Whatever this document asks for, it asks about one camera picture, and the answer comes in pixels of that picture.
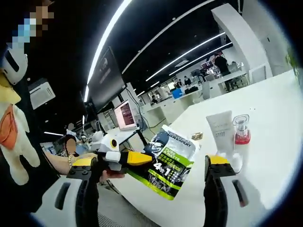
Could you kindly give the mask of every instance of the plush duck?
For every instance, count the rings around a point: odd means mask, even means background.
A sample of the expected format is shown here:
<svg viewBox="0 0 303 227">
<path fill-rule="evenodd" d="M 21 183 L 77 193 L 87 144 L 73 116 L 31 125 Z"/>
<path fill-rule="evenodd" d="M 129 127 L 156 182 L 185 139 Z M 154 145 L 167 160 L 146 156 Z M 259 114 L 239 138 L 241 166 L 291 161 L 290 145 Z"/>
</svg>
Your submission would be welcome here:
<svg viewBox="0 0 303 227">
<path fill-rule="evenodd" d="M 29 132 L 29 128 L 26 117 L 15 105 L 20 100 L 19 95 L 0 72 L 0 149 L 9 165 L 11 177 L 18 185 L 24 185 L 29 176 L 20 162 L 20 155 L 23 155 L 32 167 L 38 167 L 40 160 L 27 138 L 26 132 Z"/>
</svg>

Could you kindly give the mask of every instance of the hand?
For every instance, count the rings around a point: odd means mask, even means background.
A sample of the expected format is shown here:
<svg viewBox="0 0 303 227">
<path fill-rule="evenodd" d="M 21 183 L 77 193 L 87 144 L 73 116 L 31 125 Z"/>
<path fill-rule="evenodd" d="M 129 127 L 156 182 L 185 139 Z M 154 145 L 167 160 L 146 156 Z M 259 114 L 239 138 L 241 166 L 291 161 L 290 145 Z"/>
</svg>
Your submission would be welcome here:
<svg viewBox="0 0 303 227">
<path fill-rule="evenodd" d="M 100 177 L 100 182 L 106 181 L 108 178 L 124 178 L 125 174 L 117 174 L 117 172 L 110 169 L 103 170 L 102 176 Z"/>
</svg>

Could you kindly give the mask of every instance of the air conditioner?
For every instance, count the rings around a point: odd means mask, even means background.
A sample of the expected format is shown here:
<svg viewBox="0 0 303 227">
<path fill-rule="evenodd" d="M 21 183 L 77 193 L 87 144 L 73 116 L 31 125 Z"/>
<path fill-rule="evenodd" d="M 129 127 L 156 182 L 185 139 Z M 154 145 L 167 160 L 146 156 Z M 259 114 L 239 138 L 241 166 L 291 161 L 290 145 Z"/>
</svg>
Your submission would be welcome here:
<svg viewBox="0 0 303 227">
<path fill-rule="evenodd" d="M 40 79 L 29 87 L 33 109 L 55 98 L 55 94 L 46 79 Z"/>
</svg>

